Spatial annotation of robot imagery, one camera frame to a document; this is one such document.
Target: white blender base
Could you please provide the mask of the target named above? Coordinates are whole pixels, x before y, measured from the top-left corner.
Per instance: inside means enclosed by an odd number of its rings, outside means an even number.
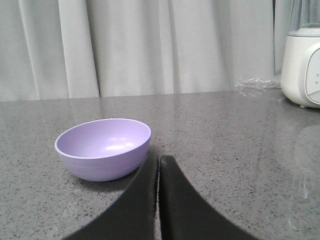
[[[302,107],[320,108],[320,102],[310,99],[306,92],[309,62],[319,49],[320,37],[287,36],[286,38],[281,89],[288,99]]]

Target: white curtain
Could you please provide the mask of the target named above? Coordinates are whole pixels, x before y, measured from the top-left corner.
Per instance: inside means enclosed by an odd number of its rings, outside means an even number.
[[[290,4],[277,0],[274,31],[272,0],[0,0],[0,101],[224,91],[273,78]]]

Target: purple bowl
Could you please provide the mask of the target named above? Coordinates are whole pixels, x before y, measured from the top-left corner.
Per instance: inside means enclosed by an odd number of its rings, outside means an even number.
[[[54,147],[73,175],[104,182],[135,170],[147,155],[150,137],[150,128],[140,121],[102,119],[70,128]]]

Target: countertop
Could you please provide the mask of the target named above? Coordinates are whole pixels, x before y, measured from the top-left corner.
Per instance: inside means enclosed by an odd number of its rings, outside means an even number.
[[[0,239],[61,239],[110,206],[137,171],[81,180],[54,142],[81,123],[129,118],[234,224],[262,240],[318,240],[319,113],[279,89],[0,102]],[[159,219],[156,229],[160,239]]]

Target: bowl rim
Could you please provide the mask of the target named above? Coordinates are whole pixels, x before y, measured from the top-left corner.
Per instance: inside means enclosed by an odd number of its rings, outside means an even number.
[[[142,125],[144,125],[144,126],[146,127],[146,129],[148,130],[148,137],[147,137],[146,140],[145,140],[141,145],[139,145],[138,147],[136,147],[136,148],[134,148],[134,149],[131,149],[131,150],[124,151],[124,152],[122,152],[122,153],[120,153],[120,154],[115,154],[115,155],[110,155],[110,156],[101,156],[101,157],[76,156],[76,155],[67,154],[67,153],[61,151],[61,150],[58,148],[58,145],[57,145],[57,144],[58,144],[59,139],[60,139],[64,134],[66,134],[67,132],[71,131],[72,129],[75,129],[75,128],[80,127],[80,126],[82,126],[82,125],[86,125],[86,124],[90,124],[90,123],[94,123],[94,122],[100,122],[100,121],[107,121],[107,120],[126,120],[126,121],[133,121],[133,122],[142,124]],[[151,138],[151,129],[150,129],[150,127],[149,127],[147,124],[145,124],[145,123],[142,122],[142,121],[138,121],[138,120],[130,119],[130,118],[106,118],[106,119],[99,119],[99,120],[84,122],[84,123],[81,123],[81,124],[79,124],[79,125],[73,126],[73,127],[69,128],[69,129],[65,130],[63,133],[61,133],[61,134],[56,138],[56,140],[55,140],[55,142],[54,142],[54,148],[55,148],[55,150],[56,150],[59,154],[65,156],[65,157],[76,158],[76,159],[81,159],[81,160],[98,160],[98,159],[112,158],[112,157],[115,157],[115,156],[120,156],[120,155],[123,155],[123,154],[127,154],[127,153],[129,153],[129,152],[131,152],[131,151],[136,150],[137,148],[141,147],[142,145],[144,145],[146,142],[148,142],[148,141],[150,140],[150,138]]]

